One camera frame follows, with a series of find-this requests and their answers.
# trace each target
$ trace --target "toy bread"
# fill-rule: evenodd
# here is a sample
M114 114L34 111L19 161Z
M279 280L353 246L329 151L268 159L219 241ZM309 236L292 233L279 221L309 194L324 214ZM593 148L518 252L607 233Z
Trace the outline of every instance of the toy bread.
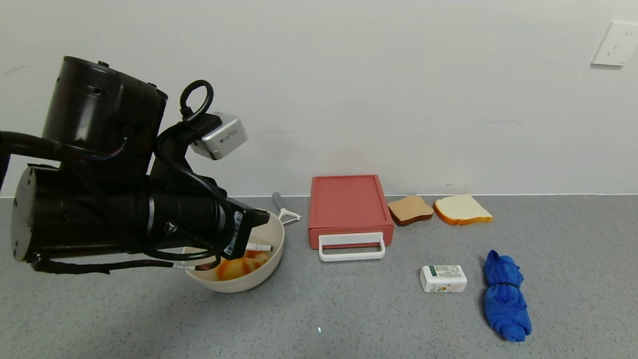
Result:
M390 215L397 225L408 225L418 220L432 218L434 210L428 206L423 198L417 195L409 195L398 201L388 203Z
M227 261L221 259L221 263L215 270L219 280L231 280L243 277L263 266L269 257L261 250L247 250L243 257Z
M492 215L469 194L438 199L434 211L449 225L492 222Z

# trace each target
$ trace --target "marker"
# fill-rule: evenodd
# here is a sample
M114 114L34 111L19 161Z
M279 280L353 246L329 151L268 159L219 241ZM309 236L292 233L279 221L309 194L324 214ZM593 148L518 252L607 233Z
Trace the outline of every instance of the marker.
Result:
M265 252L272 252L272 245L248 243L246 250L263 250Z

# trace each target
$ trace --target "white handle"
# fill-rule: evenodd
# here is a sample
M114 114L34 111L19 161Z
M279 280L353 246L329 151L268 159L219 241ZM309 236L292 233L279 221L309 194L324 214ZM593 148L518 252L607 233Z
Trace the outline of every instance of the white handle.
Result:
M277 218L279 218L279 220L281 220L285 216L295 217L297 220L301 219L301 215L298 215L295 212L288 211L286 208L281 208L279 210L279 216Z
M342 254L323 253L324 245L342 245L356 243L379 243L381 250L378 252L359 252ZM319 236L319 258L324 262L359 261L361 259L381 259L385 256L385 243L383 233L350 233L350 234L325 234Z

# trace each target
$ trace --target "small white box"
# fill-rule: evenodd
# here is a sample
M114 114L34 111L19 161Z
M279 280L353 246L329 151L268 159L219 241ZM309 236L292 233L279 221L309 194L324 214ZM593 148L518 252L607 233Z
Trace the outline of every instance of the small white box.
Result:
M462 292L468 279L461 266L423 266L421 268L421 284L428 293Z

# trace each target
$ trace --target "wall outlet cover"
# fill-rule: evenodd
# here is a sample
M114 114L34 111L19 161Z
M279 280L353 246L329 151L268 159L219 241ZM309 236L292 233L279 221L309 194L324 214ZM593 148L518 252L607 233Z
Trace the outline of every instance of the wall outlet cover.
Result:
M638 45L638 25L612 22L591 61L594 65L624 66Z

